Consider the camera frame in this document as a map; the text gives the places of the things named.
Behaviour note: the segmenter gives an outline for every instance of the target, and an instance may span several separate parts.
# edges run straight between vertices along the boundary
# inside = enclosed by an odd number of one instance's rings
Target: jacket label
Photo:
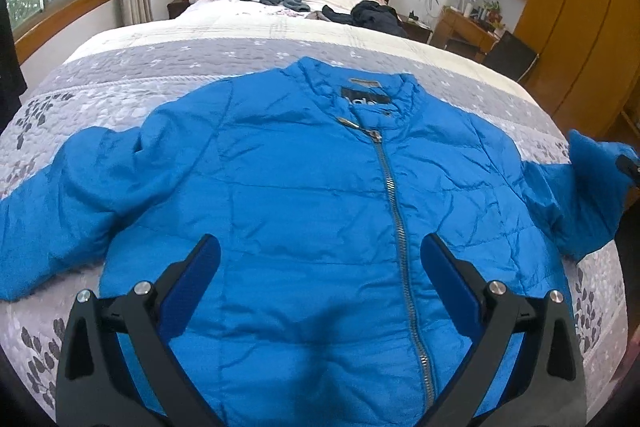
[[[349,82],[353,82],[354,84],[360,84],[364,87],[382,87],[382,84],[377,80],[363,80],[361,78],[350,78]]]
[[[391,98],[386,94],[376,94],[374,92],[358,91],[343,87],[341,91],[343,98],[351,103],[363,103],[366,105],[376,105],[377,103],[391,103]]]

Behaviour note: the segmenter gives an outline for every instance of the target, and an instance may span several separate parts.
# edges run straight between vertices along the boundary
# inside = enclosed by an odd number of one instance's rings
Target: bedspread
[[[568,162],[558,128],[518,84],[442,50],[362,28],[273,16],[188,18],[112,30],[84,44],[31,94],[0,137],[0,197],[50,163],[76,131],[140,124],[159,104],[219,78],[284,67],[303,56],[415,75],[432,95],[510,136],[523,159]],[[564,263],[572,289],[588,404],[626,348],[626,302],[615,245]],[[0,302],[0,346],[54,417],[64,326],[78,290],[97,288],[101,266],[50,280],[30,297]]]

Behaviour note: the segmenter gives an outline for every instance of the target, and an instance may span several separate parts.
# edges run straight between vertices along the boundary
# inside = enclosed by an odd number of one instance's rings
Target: desk
[[[450,38],[463,38],[469,44],[480,48],[482,53],[474,57],[476,62],[482,62],[484,54],[491,51],[494,44],[500,40],[494,34],[484,31],[472,20],[464,18],[462,13],[445,8],[440,15],[430,44],[436,48],[444,49]]]

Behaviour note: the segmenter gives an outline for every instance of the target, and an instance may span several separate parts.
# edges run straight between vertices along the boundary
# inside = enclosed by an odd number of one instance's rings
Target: blue jacket
[[[382,98],[351,103],[343,87]],[[561,254],[613,238],[622,152],[574,133],[572,165],[522,162],[411,75],[303,58],[212,82],[139,128],[72,136],[0,203],[0,299],[101,259],[101,295],[120,295],[211,233],[221,267],[171,347],[227,425],[413,426],[470,345],[420,265],[422,238],[516,293],[568,298]]]

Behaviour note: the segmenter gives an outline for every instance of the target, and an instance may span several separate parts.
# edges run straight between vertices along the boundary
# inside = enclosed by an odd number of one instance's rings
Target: zipper pull
[[[357,123],[353,123],[350,120],[347,120],[346,118],[337,118],[338,122],[340,122],[342,125],[346,126],[346,127],[351,127],[352,129],[357,129],[359,131],[363,131],[364,129],[362,127],[360,127]]]
[[[380,134],[380,131],[368,129],[363,129],[363,131],[369,135],[370,139],[373,140],[373,143],[382,143],[382,134]]]
[[[374,143],[382,143],[382,134],[380,134],[380,131],[363,129],[357,123],[353,123],[351,120],[347,120],[346,118],[341,118],[340,116],[338,116],[336,120],[345,127],[351,127],[352,129],[357,129],[359,131],[362,131],[364,134],[369,136],[369,138],[372,139]]]

